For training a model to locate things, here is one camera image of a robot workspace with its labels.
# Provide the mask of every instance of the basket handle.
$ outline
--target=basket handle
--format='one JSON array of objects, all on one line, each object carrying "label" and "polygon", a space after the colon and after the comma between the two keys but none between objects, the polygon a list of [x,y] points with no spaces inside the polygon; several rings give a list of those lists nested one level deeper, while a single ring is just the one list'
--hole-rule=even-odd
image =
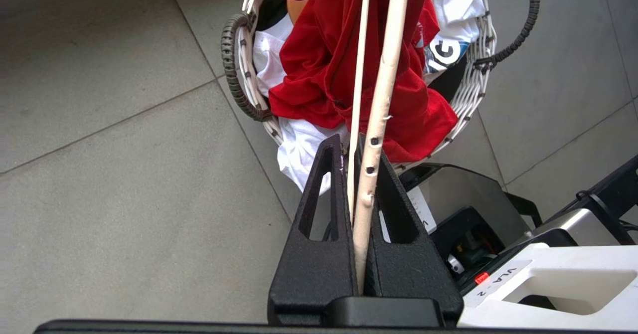
[{"label": "basket handle", "polygon": [[221,33],[221,61],[224,66],[224,72],[226,73],[226,81],[228,87],[230,87],[230,93],[233,96],[237,106],[248,115],[249,118],[264,122],[273,113],[269,109],[261,109],[259,105],[253,106],[248,101],[246,94],[239,86],[239,79],[237,79],[237,65],[235,64],[235,35],[237,29],[242,26],[247,26],[250,23],[250,18],[246,13],[234,14],[231,16],[226,24],[224,30]]},{"label": "basket handle", "polygon": [[514,53],[525,41],[529,33],[534,28],[536,24],[536,18],[538,18],[538,10],[540,9],[540,0],[529,0],[529,10],[527,13],[527,20],[525,21],[525,25],[523,25],[522,30],[520,30],[520,34],[516,37],[515,41],[511,43],[508,47],[503,50],[497,52],[496,54],[485,57],[483,59],[477,59],[475,62],[475,66],[482,68],[483,71],[490,69],[492,70],[496,64],[507,59],[507,57]]}]

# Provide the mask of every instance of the red button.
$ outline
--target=red button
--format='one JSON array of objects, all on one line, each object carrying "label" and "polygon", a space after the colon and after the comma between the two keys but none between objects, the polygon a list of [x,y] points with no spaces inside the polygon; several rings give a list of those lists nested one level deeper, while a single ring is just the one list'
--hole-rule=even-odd
[{"label": "red button", "polygon": [[486,279],[489,278],[489,274],[486,271],[474,277],[474,282],[478,285],[485,282]]}]

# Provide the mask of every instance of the clothing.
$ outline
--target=clothing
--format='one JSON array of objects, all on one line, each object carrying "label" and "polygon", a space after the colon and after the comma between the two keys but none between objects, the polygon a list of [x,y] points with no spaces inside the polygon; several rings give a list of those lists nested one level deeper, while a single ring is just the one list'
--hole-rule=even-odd
[{"label": "clothing", "polygon": [[[255,32],[253,63],[257,70],[257,87],[262,94],[267,94],[271,87],[281,84],[286,75],[281,66],[279,52],[291,30],[292,22],[286,15],[273,27]],[[277,149],[280,171],[290,178],[300,191],[304,191],[319,144],[334,134],[341,135],[342,143],[347,143],[348,128],[344,123],[335,129],[328,129],[315,126],[306,120],[287,118],[279,118],[279,123],[283,139]],[[323,194],[329,188],[330,173],[326,173],[321,180],[319,194]]]},{"label": "clothing", "polygon": [[426,46],[423,79],[430,84],[454,66],[479,37],[476,18],[485,15],[483,0],[432,0],[440,31]]},{"label": "clothing", "polygon": [[[280,118],[336,128],[351,123],[362,0],[308,0],[281,48],[287,74],[270,90],[271,109]],[[364,62],[360,131],[367,130],[380,61],[389,0],[370,0]],[[392,162],[423,159],[458,120],[449,104],[422,80],[423,44],[438,32],[430,0],[408,0],[401,57],[383,149]]]}]

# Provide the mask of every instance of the floor tile grout line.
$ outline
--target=floor tile grout line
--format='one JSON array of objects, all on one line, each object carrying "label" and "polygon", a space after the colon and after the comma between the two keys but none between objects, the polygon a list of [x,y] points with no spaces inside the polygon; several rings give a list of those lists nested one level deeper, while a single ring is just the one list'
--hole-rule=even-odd
[{"label": "floor tile grout line", "polygon": [[178,0],[173,0],[173,1],[177,5],[177,8],[179,9],[179,12],[182,14],[182,18],[184,18],[184,22],[186,23],[186,26],[188,26],[188,30],[191,32],[191,35],[193,35],[193,39],[195,40],[195,43],[197,44],[197,47],[200,50],[201,56],[203,57],[204,61],[208,65],[208,68],[210,70],[210,73],[212,74],[213,79],[214,80],[219,79],[219,77],[221,77],[221,75],[217,76],[215,74],[215,71],[212,70],[212,65],[209,63],[209,61],[208,61],[208,59],[206,57],[206,54],[203,52],[203,47],[201,47],[199,39],[197,39],[197,36],[195,36],[195,32],[193,31],[193,27],[191,27],[191,23],[188,22],[188,18],[186,17],[186,14],[184,13],[184,10],[182,9],[182,6],[179,4]]},{"label": "floor tile grout line", "polygon": [[607,5],[607,11],[609,14],[609,18],[611,19],[611,29],[614,31],[614,38],[616,39],[616,46],[618,47],[618,54],[620,55],[620,62],[623,64],[623,70],[625,71],[625,79],[627,80],[627,88],[629,88],[629,97],[634,98],[634,94],[632,93],[632,85],[629,82],[629,75],[627,73],[627,67],[625,66],[625,57],[623,56],[622,50],[620,50],[620,41],[618,40],[618,32],[616,31],[616,23],[614,21],[614,17],[611,14],[611,7],[609,5],[609,0],[605,0]]},{"label": "floor tile grout line", "polygon": [[503,181],[503,186],[505,184],[505,177],[503,177],[503,171],[501,171],[501,165],[498,164],[498,159],[496,158],[496,152],[494,151],[494,147],[492,146],[492,141],[489,139],[489,134],[487,133],[487,128],[485,127],[485,122],[483,122],[483,116],[480,115],[480,110],[477,109],[478,118],[480,120],[480,125],[483,127],[483,131],[485,132],[485,136],[487,137],[487,144],[489,145],[490,151],[492,151],[492,157],[494,157],[494,162],[496,162],[496,168],[498,169],[498,175],[501,177]]},{"label": "floor tile grout line", "polygon": [[262,173],[264,173],[264,177],[266,177],[266,180],[268,181],[268,184],[271,185],[271,188],[273,189],[273,193],[275,193],[275,197],[277,197],[277,201],[280,203],[281,206],[281,210],[285,216],[285,218],[288,219],[289,222],[291,222],[292,220],[290,219],[290,217],[288,216],[288,214],[286,213],[286,208],[283,205],[283,202],[281,202],[281,198],[279,196],[279,194],[277,193],[277,191],[275,190],[275,186],[273,185],[273,182],[271,181],[271,178],[268,177],[268,173],[266,173],[266,170],[264,168],[264,165],[262,165],[262,162],[259,160],[259,156],[257,156],[257,152],[255,151],[255,148],[253,147],[253,144],[250,143],[250,140],[248,139],[248,135],[246,134],[246,131],[244,130],[244,127],[242,127],[241,123],[239,122],[239,118],[237,117],[237,113],[235,113],[235,111],[233,111],[232,109],[232,105],[230,103],[230,101],[228,100],[228,98],[226,97],[226,95],[224,95],[224,89],[221,88],[221,83],[219,82],[219,80],[215,80],[217,82],[217,87],[219,87],[219,91],[221,91],[221,95],[224,96],[226,103],[228,104],[228,106],[230,106],[230,112],[232,112],[233,116],[235,116],[235,121],[237,122],[237,125],[239,126],[239,129],[241,130],[241,132],[244,134],[244,138],[246,139],[246,142],[248,143],[248,145],[250,146],[250,149],[253,151],[253,154],[255,155],[255,159],[257,160],[257,163],[259,164],[259,167],[261,167],[262,169]]},{"label": "floor tile grout line", "polygon": [[573,141],[576,141],[577,139],[581,138],[584,134],[586,134],[587,132],[589,132],[592,128],[596,127],[597,125],[600,125],[601,123],[603,123],[604,120],[607,120],[608,118],[610,118],[611,116],[617,114],[618,112],[622,111],[622,109],[624,109],[627,105],[631,105],[633,102],[633,100],[626,102],[625,104],[622,104],[622,106],[620,106],[618,109],[616,109],[615,111],[613,111],[612,113],[610,113],[608,116],[606,116],[605,118],[603,118],[602,120],[596,122],[593,126],[589,127],[588,129],[584,130],[581,134],[579,134],[578,136],[572,138],[568,143],[565,143],[564,145],[560,146],[560,148],[558,148],[557,150],[555,150],[554,152],[550,153],[549,155],[547,155],[546,157],[544,157],[543,159],[541,159],[540,161],[536,162],[535,165],[531,166],[529,169],[525,170],[523,173],[521,173],[520,175],[517,175],[517,177],[513,178],[513,180],[507,182],[505,184],[505,186],[508,186],[509,184],[512,184],[512,182],[514,182],[515,180],[519,179],[520,177],[522,177],[525,173],[531,171],[534,169],[534,167],[540,165],[543,161],[545,161],[546,159],[548,159],[549,157],[552,157],[553,155],[555,155],[556,153],[558,153],[560,150],[562,150],[563,148],[567,147],[569,144],[571,144]]},{"label": "floor tile grout line", "polygon": [[124,123],[124,122],[126,122],[126,121],[128,121],[128,120],[131,120],[132,118],[135,118],[136,116],[139,116],[139,115],[141,115],[141,114],[145,114],[146,112],[152,111],[153,109],[156,109],[156,108],[157,108],[157,107],[159,107],[159,106],[162,106],[162,105],[168,104],[169,102],[171,102],[171,101],[173,101],[173,100],[175,100],[175,99],[181,98],[181,97],[183,97],[184,95],[187,95],[188,93],[191,93],[191,92],[193,92],[193,91],[195,91],[195,90],[197,90],[197,89],[200,89],[200,88],[202,88],[202,87],[204,87],[204,86],[207,86],[207,85],[209,85],[209,84],[211,84],[211,83],[213,83],[213,82],[215,82],[215,81],[216,81],[216,80],[210,80],[209,82],[206,82],[205,84],[201,84],[200,86],[196,86],[196,87],[194,87],[194,88],[192,88],[192,89],[190,89],[190,90],[188,90],[188,91],[185,91],[184,93],[180,93],[180,94],[179,94],[179,95],[177,95],[177,96],[173,96],[173,97],[169,98],[168,100],[164,100],[164,101],[160,102],[159,104],[155,104],[155,105],[153,105],[153,106],[151,106],[151,107],[148,107],[148,109],[144,109],[143,111],[137,112],[136,114],[133,114],[133,115],[131,115],[131,116],[128,116],[127,118],[123,118],[122,120],[119,120],[118,122],[112,123],[111,125],[108,125],[108,126],[106,126],[106,127],[104,127],[104,128],[101,128],[101,129],[99,129],[99,130],[97,130],[97,131],[95,131],[95,132],[91,132],[90,134],[88,134],[88,135],[86,135],[86,136],[82,136],[82,137],[80,137],[80,138],[79,138],[79,139],[77,139],[77,140],[73,140],[72,142],[67,143],[66,145],[63,145],[63,146],[58,147],[58,148],[56,148],[56,149],[54,149],[54,150],[52,150],[52,151],[49,151],[49,152],[44,153],[44,154],[42,154],[42,155],[39,155],[39,156],[35,157],[34,159],[30,159],[30,160],[28,160],[28,161],[26,161],[26,162],[23,162],[23,163],[21,163],[21,164],[19,164],[19,165],[15,166],[15,167],[9,168],[9,169],[7,169],[7,170],[6,170],[6,171],[4,171],[4,172],[0,172],[0,175],[5,175],[5,174],[7,174],[7,173],[9,173],[9,172],[12,172],[12,171],[14,171],[14,170],[18,169],[18,168],[24,167],[24,166],[26,166],[26,165],[28,165],[28,164],[31,164],[31,163],[35,162],[35,161],[38,161],[38,160],[40,160],[40,159],[43,159],[44,157],[47,157],[48,155],[52,155],[52,154],[53,154],[53,153],[55,153],[55,152],[58,152],[58,151],[60,151],[60,150],[64,150],[65,148],[68,148],[68,147],[70,147],[70,146],[72,146],[72,145],[75,145],[76,143],[79,143],[80,141],[86,140],[86,139],[88,139],[88,138],[89,138],[89,137],[91,137],[91,136],[95,136],[95,135],[97,135],[97,134],[100,134],[101,132],[104,132],[104,131],[106,131],[106,130],[108,130],[108,129],[110,129],[110,128],[113,128],[113,127],[115,127],[115,126],[117,126],[117,125],[120,125],[120,124],[122,124],[122,123]]}]

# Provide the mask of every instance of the wicker basket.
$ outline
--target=wicker basket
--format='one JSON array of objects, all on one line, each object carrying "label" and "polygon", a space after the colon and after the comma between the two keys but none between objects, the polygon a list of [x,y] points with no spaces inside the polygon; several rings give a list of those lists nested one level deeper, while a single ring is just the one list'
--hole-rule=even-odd
[{"label": "wicker basket", "polygon": [[[280,145],[282,138],[279,120],[270,111],[267,98],[258,91],[257,71],[253,64],[253,38],[257,29],[257,19],[262,1],[244,0],[242,12],[228,19],[221,35],[221,57],[228,87],[230,87],[230,92],[239,108],[253,120],[262,122],[267,134]],[[487,80],[492,69],[497,63],[516,51],[531,32],[538,15],[540,0],[529,0],[528,18],[522,31],[514,43],[499,53],[496,53],[496,31],[492,25],[492,16],[487,0],[483,0],[483,4],[485,5],[485,16],[477,18],[480,34],[477,41],[470,44],[467,49],[465,74],[450,101],[459,121],[428,157],[451,143],[470,122],[474,111],[485,97]],[[394,164],[394,167],[401,172],[421,162]]]}]

